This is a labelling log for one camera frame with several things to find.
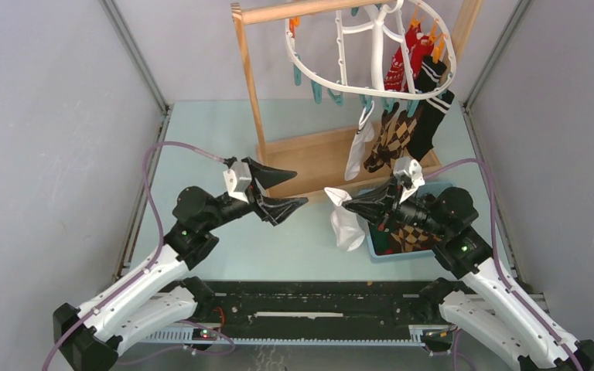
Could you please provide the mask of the white sock with black stripes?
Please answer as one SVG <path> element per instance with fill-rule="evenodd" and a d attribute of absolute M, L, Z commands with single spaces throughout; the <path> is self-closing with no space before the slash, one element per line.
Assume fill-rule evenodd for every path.
<path fill-rule="evenodd" d="M 370 116 L 373 114 L 374 106 L 374 102 L 371 101 L 370 106 L 364 107 L 359 117 L 346 162 L 343 176 L 345 181 L 351 181 L 359 175 L 366 145 L 374 139 L 374 126 L 370 122 Z"/>

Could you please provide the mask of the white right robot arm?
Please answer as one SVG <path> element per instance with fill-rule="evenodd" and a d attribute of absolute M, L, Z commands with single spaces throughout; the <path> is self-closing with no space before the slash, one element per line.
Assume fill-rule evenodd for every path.
<path fill-rule="evenodd" d="M 377 229 L 413 226 L 436 236 L 436 260 L 492 308 L 476 307 L 439 278 L 420 294 L 418 310 L 424 320 L 456 325 L 512 370 L 594 370 L 594 341 L 564 330 L 506 272 L 472 226 L 479 213 L 465 189 L 449 187 L 428 202 L 411 194 L 391 177 L 358 196 L 345 193 L 335 205 Z"/>

